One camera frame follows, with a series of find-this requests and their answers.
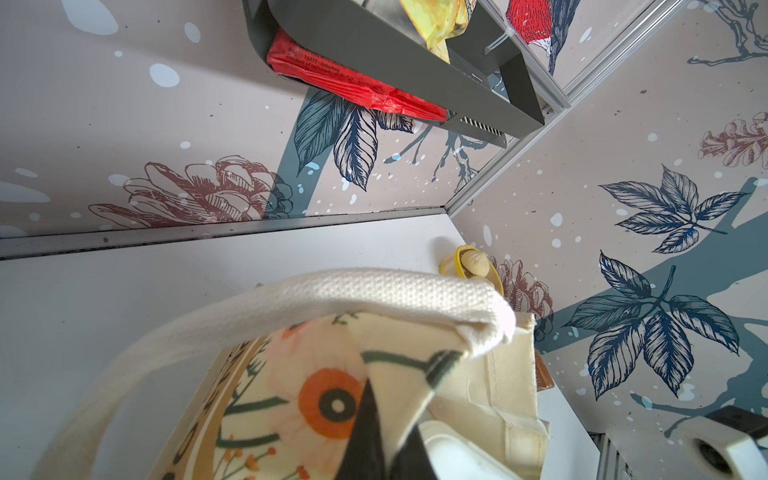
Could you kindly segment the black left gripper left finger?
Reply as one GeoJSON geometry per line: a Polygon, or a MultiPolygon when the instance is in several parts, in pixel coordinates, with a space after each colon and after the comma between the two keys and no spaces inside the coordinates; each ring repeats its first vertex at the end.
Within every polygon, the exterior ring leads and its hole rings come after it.
{"type": "Polygon", "coordinates": [[[367,381],[352,433],[336,473],[336,480],[384,480],[388,469],[382,446],[379,412],[367,381]]]}

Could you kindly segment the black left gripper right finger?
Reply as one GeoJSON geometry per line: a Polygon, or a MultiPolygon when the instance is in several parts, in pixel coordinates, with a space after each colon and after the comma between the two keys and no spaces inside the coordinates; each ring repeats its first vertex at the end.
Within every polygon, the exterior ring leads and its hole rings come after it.
{"type": "Polygon", "coordinates": [[[395,456],[390,480],[437,480],[422,440],[407,442],[395,456]]]}

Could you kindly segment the white pencil case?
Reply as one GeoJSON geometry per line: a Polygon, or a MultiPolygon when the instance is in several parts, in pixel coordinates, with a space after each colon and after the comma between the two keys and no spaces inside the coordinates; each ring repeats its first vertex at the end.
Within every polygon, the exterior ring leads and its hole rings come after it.
{"type": "Polygon", "coordinates": [[[418,429],[440,480],[521,480],[519,475],[443,422],[424,421],[418,429]]]}

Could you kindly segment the cream canvas tote bag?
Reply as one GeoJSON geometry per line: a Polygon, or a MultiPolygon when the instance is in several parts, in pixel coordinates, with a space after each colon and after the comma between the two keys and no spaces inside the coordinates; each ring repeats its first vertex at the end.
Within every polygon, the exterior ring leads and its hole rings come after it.
{"type": "Polygon", "coordinates": [[[458,277],[343,269],[264,285],[120,354],[33,477],[89,478],[107,426],[146,376],[221,352],[223,365],[158,458],[156,478],[335,479],[369,381],[387,479],[428,420],[537,479],[549,430],[537,411],[534,326],[490,283],[458,277]]]}

